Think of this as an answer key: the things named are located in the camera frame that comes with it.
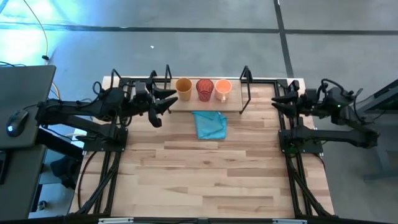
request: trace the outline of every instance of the blue cloth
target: blue cloth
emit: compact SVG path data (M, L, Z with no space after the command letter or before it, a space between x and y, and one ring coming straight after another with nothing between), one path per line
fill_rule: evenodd
M193 111L198 139L225 139L226 116L217 111Z

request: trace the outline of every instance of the concrete floor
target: concrete floor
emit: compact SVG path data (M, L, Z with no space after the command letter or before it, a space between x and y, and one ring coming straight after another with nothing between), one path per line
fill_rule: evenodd
M163 74L169 64L174 75L238 76L245 65L254 77L288 76L273 0L30 0L43 24L59 25L47 31L55 83L63 100L93 98L93 82L115 68L123 75ZM285 29L397 30L395 0L280 0ZM45 53L41 30L18 23L36 23L20 0L9 0L0 13L0 60L40 65ZM119 32L67 31L68 26L108 26ZM120 27L240 28L251 33L123 32ZM364 88L359 100L397 78L396 35L288 34L287 46L294 77L316 88L330 78L346 89ZM384 115L379 128L394 116ZM328 119L315 119L318 129L338 129ZM72 129L57 127L63 133ZM395 139L380 138L384 145ZM364 174L377 172L373 150L348 144L324 145L326 175L335 212L340 217L398 222L398 182L366 184ZM44 190L47 212L31 216L64 215L70 197L59 184Z

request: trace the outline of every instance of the wooden plank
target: wooden plank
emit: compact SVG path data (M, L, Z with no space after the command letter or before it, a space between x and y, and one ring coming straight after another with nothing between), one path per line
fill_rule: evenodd
M105 77L104 88L109 84L109 77ZM273 86L252 84L251 90L252 102L242 115L223 113L228 118L225 140L198 140L189 112L159 116L161 128L153 128L147 114L133 117L111 215L294 217L285 157L277 138L278 113L270 106ZM245 86L242 92L247 97ZM311 117L305 118L305 124L313 125ZM98 185L103 156L97 153L87 168L81 188L83 203ZM303 163L309 189L333 213L322 163L311 154L303 155ZM300 190L298 195L303 210ZM75 197L70 212L76 210Z
M230 80L232 84L232 90L229 94L229 98L225 103L215 98L215 90L211 93L210 100L208 102L202 102L199 100L196 84L199 79L192 79L192 93L189 101L177 100L171 107L171 111L241 111L242 105L242 88L240 80ZM170 88L175 89L175 82L177 78L171 80Z

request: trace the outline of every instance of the orange cup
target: orange cup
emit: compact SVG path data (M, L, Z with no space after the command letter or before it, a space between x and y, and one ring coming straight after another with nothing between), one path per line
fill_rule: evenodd
M192 82L189 78L179 78L175 82L175 89L182 101L188 101L191 98Z
M216 93L215 96L221 102L225 102L229 97L229 93L232 90L232 83L229 80L218 80L215 85Z

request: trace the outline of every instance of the red patterned cup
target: red patterned cup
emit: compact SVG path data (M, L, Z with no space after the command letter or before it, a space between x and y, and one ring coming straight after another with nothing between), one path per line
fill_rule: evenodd
M200 79L197 82L199 100L203 102L209 101L213 89L214 89L214 84L210 79L207 78Z

